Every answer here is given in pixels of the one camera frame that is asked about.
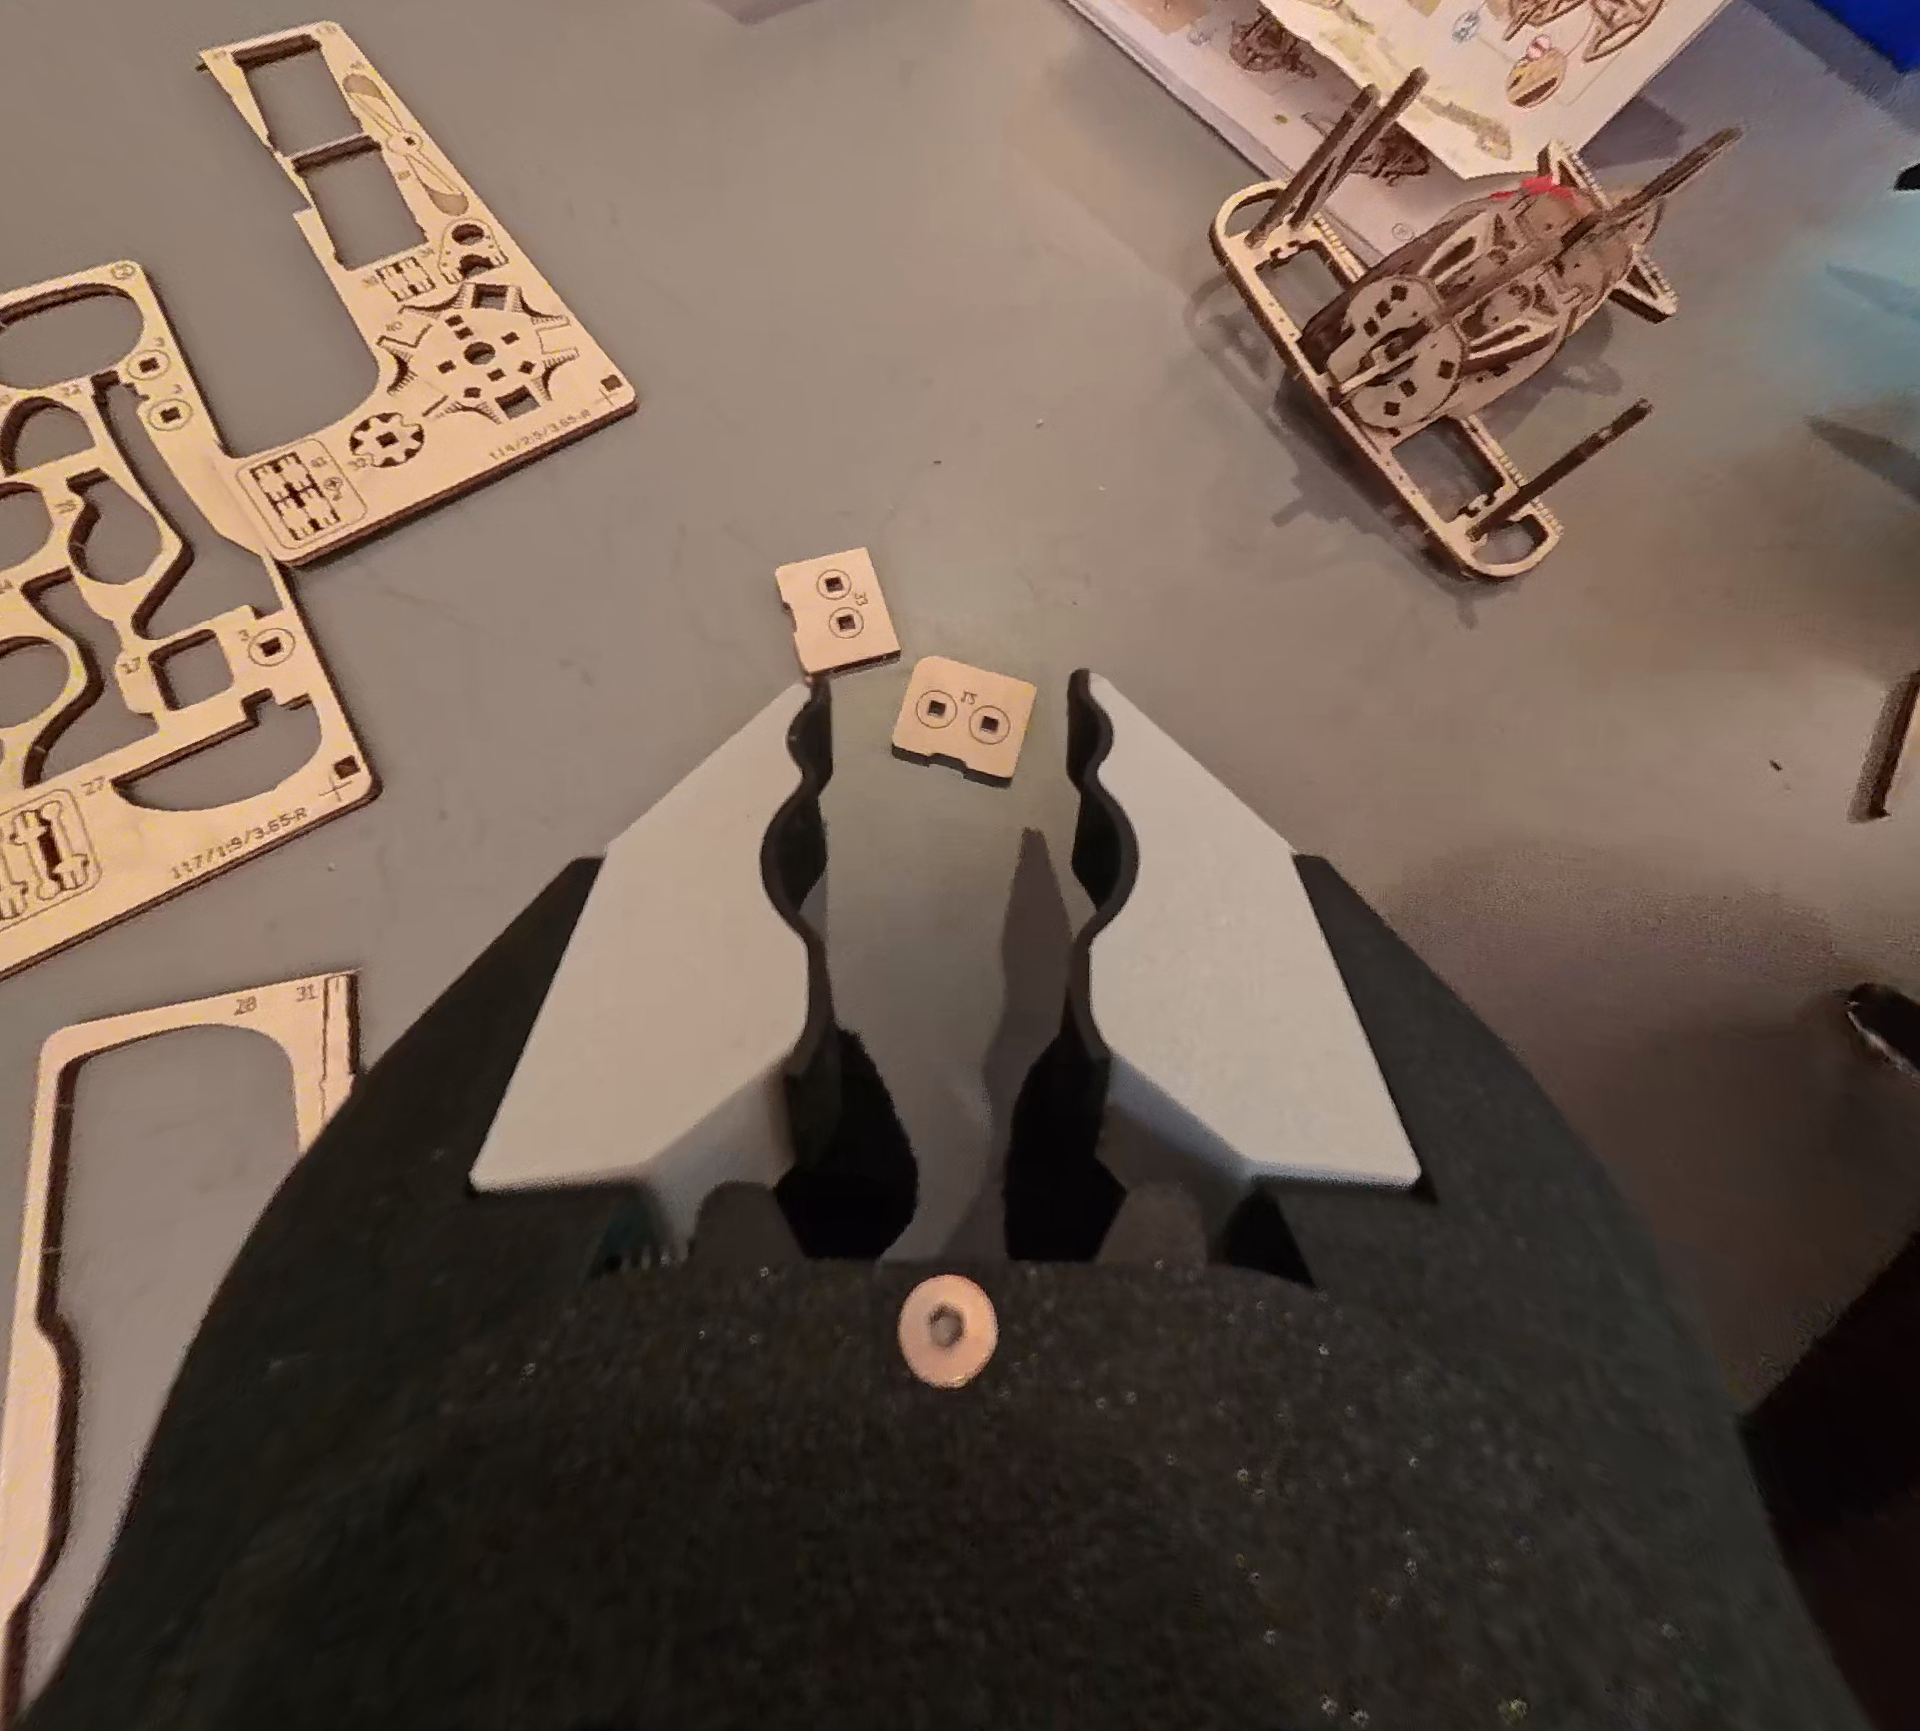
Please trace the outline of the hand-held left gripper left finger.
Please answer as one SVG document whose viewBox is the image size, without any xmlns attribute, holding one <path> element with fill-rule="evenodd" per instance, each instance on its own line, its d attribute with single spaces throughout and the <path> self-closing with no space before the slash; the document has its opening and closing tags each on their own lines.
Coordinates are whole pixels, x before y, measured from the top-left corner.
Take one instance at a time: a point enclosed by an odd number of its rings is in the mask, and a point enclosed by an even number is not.
<svg viewBox="0 0 1920 1731">
<path fill-rule="evenodd" d="M 608 840 L 476 1196 L 635 1186 L 653 1225 L 691 1225 L 709 1187 L 802 1159 L 780 1081 L 831 1018 L 807 926 L 825 779 L 831 693 L 796 684 Z"/>
</svg>

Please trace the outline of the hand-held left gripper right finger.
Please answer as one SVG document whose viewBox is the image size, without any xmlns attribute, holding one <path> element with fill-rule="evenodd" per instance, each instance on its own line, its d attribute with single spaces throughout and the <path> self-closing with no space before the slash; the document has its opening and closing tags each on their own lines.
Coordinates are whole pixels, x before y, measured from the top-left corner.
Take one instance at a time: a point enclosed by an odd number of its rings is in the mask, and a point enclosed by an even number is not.
<svg viewBox="0 0 1920 1731">
<path fill-rule="evenodd" d="M 1070 674 L 1070 1066 L 1094 1168 L 1412 1187 L 1419 1158 L 1297 843 L 1109 674 Z"/>
</svg>

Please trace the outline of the small plywood tile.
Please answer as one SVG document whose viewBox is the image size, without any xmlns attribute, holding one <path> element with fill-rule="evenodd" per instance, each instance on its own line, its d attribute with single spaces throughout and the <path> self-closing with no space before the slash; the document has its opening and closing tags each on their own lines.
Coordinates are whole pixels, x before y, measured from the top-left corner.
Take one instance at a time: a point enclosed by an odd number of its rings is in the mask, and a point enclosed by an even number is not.
<svg viewBox="0 0 1920 1731">
<path fill-rule="evenodd" d="M 883 663 L 903 653 L 865 547 L 777 566 L 802 674 Z"/>
<path fill-rule="evenodd" d="M 1014 783 L 1029 710 L 1029 684 L 929 653 L 912 663 L 888 751 L 945 760 L 973 783 Z"/>
</svg>

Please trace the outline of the dark wooden strut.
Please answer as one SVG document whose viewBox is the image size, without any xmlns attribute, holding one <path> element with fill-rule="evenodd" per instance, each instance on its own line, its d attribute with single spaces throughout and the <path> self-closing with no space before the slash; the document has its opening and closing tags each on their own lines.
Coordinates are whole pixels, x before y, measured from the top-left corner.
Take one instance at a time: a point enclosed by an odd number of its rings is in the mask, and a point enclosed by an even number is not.
<svg viewBox="0 0 1920 1731">
<path fill-rule="evenodd" d="M 1598 423 L 1585 437 L 1575 437 L 1573 451 L 1558 451 L 1543 475 L 1529 475 L 1525 483 L 1517 483 L 1517 497 L 1504 497 L 1485 512 L 1485 536 L 1504 531 L 1508 521 L 1529 512 L 1555 483 L 1564 483 L 1575 466 L 1585 466 L 1598 451 L 1612 451 L 1621 436 L 1632 436 L 1653 404 L 1632 403 L 1621 415 Z"/>
</svg>

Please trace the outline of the wooden model plane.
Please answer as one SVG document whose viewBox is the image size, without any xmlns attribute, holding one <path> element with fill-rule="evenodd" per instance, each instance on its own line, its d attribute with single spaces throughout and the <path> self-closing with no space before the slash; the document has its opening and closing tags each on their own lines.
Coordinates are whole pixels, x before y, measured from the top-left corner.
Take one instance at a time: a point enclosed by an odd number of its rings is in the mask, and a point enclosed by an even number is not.
<svg viewBox="0 0 1920 1731">
<path fill-rule="evenodd" d="M 1364 267 L 1324 203 L 1424 87 L 1424 69 L 1389 98 L 1364 87 L 1288 183 L 1255 183 L 1214 209 L 1213 253 L 1317 423 L 1389 483 L 1424 543 L 1458 574 L 1519 578 L 1564 531 L 1543 503 L 1494 536 L 1478 531 L 1525 483 L 1485 430 L 1485 404 L 1550 374 L 1598 306 L 1645 320 L 1678 316 L 1652 239 L 1668 200 L 1745 132 L 1705 138 L 1626 200 L 1612 200 L 1573 149 L 1550 143 L 1529 175 L 1558 175 L 1575 203 L 1519 200 L 1517 183 Z"/>
</svg>

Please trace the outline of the grey desk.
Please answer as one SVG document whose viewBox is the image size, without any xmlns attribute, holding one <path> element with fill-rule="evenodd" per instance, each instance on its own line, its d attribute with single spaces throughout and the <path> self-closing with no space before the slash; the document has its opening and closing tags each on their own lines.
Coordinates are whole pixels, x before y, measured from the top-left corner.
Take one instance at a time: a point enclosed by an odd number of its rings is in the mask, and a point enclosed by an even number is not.
<svg viewBox="0 0 1920 1731">
<path fill-rule="evenodd" d="M 677 69 L 662 0 L 564 27 L 583 74 L 635 22 L 616 151 L 642 212 L 592 249 L 684 337 L 684 413 L 635 479 L 571 479 L 436 638 L 531 612 L 616 673 L 557 744 L 438 693 L 464 840 L 364 869 L 424 929 L 476 904 L 471 965 L 397 1032 L 255 1225 L 186 1349 L 64 1669 L 21 1723 L 1863 1723 L 1732 1411 L 1598 1159 L 1428 965 L 1306 856 L 1433 1196 L 1314 1196 L 1220 1262 L 1188 1187 L 1118 1196 L 1070 1255 L 814 1255 L 771 1174 L 650 1254 L 635 1186 L 476 1196 L 564 949 L 616 856 L 511 921 L 457 880 L 557 829 L 476 798 L 489 751 L 571 798 L 635 787 L 684 714 L 642 663 L 696 626 L 679 556 L 730 556 L 825 437 L 897 456 L 940 547 L 989 543 L 1114 404 L 1094 267 L 1020 239 L 983 166 L 989 0 L 851 0 L 811 51 Z"/>
</svg>

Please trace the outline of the plywood parts sheet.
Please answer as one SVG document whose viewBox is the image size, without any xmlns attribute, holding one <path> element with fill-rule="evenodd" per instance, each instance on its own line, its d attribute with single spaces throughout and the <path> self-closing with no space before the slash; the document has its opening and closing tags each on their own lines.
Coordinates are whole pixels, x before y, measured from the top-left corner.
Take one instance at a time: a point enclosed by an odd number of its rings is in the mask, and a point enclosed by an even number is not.
<svg viewBox="0 0 1920 1731">
<path fill-rule="evenodd" d="M 36 497 L 46 531 L 8 566 L 8 662 L 53 649 L 64 684 L 8 723 L 0 967 L 76 949 L 205 880 L 219 880 L 326 816 L 378 798 L 378 775 L 307 638 L 295 574 L 190 460 L 227 456 L 186 347 L 135 262 L 8 295 L 8 320 L 127 301 L 127 347 L 76 379 L 8 381 L 8 497 Z M 269 574 L 269 608 L 227 608 L 155 638 L 153 612 L 190 568 L 190 543 L 135 479 L 107 392 L 139 403 L 178 493 L 214 536 Z M 316 751 L 284 783 L 230 807 L 139 807 L 135 783 L 249 732 L 262 710 L 307 710 Z"/>
<path fill-rule="evenodd" d="M 257 982 L 214 999 L 64 1026 L 36 1062 L 36 1132 L 12 1270 L 8 1438 L 0 1438 L 0 1722 L 18 1723 L 30 1687 L 36 1597 L 46 1592 L 74 1512 L 76 1341 L 56 1313 L 67 1115 L 76 1066 L 171 1032 L 255 1032 L 295 1069 L 300 1152 L 322 1140 L 353 1088 L 353 967 Z"/>
<path fill-rule="evenodd" d="M 255 74 L 295 54 L 322 54 L 349 138 L 295 151 L 269 132 Z M 340 22 L 205 47 L 197 69 L 295 183 L 295 227 L 369 347 L 369 392 L 349 415 L 205 456 L 227 536 L 303 568 L 635 413 L 635 381 Z M 411 249 L 340 262 L 316 175 L 343 158 L 391 170 L 424 231 Z"/>
</svg>

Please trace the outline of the tapered wooden strut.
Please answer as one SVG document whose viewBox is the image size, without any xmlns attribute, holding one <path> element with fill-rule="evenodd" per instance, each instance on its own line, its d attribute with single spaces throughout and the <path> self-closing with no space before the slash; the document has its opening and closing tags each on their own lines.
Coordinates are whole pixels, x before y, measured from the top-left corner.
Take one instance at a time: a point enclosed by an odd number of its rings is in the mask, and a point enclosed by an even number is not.
<svg viewBox="0 0 1920 1731">
<path fill-rule="evenodd" d="M 1863 769 L 1858 769 L 1848 821 L 1882 821 L 1901 807 L 1901 787 L 1914 783 L 1914 760 L 1920 760 L 1914 732 L 1920 732 L 1920 673 L 1901 673 L 1886 687 L 1882 714 L 1863 740 Z"/>
</svg>

